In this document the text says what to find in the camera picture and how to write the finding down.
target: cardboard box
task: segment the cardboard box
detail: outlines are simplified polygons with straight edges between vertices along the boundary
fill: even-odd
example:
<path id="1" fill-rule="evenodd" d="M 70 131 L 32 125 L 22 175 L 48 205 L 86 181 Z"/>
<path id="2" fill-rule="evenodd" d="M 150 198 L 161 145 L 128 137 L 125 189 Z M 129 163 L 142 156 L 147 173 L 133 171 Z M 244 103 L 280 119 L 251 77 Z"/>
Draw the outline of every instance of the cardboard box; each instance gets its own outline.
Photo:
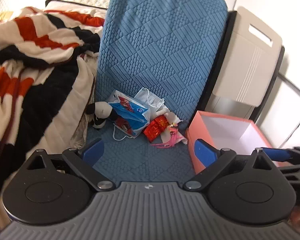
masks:
<path id="1" fill-rule="evenodd" d="M 205 168 L 194 153 L 199 138 L 216 149 L 230 148 L 239 155 L 250 155 L 256 147 L 272 147 L 253 121 L 204 111 L 197 111 L 186 137 L 196 174 Z"/>

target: blue plastic bag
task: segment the blue plastic bag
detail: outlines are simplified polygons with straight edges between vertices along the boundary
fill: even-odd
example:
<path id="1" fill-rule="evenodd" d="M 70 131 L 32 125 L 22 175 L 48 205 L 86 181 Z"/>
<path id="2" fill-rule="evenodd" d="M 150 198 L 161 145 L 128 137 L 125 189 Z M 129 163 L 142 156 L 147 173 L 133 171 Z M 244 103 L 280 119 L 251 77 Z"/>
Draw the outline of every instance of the blue plastic bag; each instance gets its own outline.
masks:
<path id="1" fill-rule="evenodd" d="M 151 111 L 148 106 L 124 93 L 114 90 L 108 98 L 108 103 L 120 116 L 114 125 L 127 135 L 136 138 L 149 125 Z"/>

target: red gift box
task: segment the red gift box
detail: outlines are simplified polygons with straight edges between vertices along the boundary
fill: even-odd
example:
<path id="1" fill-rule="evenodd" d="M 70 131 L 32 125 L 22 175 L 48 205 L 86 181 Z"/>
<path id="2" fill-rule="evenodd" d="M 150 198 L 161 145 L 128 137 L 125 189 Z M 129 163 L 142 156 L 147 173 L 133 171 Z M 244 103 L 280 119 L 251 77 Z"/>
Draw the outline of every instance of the red gift box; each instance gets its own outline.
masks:
<path id="1" fill-rule="evenodd" d="M 164 115 L 159 115 L 150 122 L 143 130 L 143 133 L 148 138 L 149 142 L 152 143 L 153 140 L 156 139 L 169 125 L 167 118 Z"/>

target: black and white stuffed toy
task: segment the black and white stuffed toy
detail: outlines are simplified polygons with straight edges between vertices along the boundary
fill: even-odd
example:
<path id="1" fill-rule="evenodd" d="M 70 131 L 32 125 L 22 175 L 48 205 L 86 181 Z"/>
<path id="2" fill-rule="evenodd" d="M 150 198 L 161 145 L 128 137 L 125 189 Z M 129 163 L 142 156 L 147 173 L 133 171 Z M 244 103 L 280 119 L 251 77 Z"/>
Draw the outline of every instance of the black and white stuffed toy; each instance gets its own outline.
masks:
<path id="1" fill-rule="evenodd" d="M 106 119 L 110 118 L 111 121 L 115 121 L 118 118 L 118 114 L 107 102 L 96 102 L 90 104 L 86 108 L 86 114 L 91 114 L 91 124 L 96 129 L 101 129 L 106 124 Z"/>

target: striped blanket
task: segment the striped blanket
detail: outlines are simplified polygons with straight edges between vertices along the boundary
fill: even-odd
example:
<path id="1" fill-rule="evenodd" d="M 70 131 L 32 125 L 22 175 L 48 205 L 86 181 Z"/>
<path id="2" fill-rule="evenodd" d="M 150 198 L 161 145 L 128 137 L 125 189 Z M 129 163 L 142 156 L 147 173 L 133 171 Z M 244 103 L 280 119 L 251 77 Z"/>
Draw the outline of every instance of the striped blanket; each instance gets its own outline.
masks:
<path id="1" fill-rule="evenodd" d="M 97 8 L 27 7 L 0 23 L 0 192 L 35 149 L 70 146 L 93 92 L 104 18 Z"/>

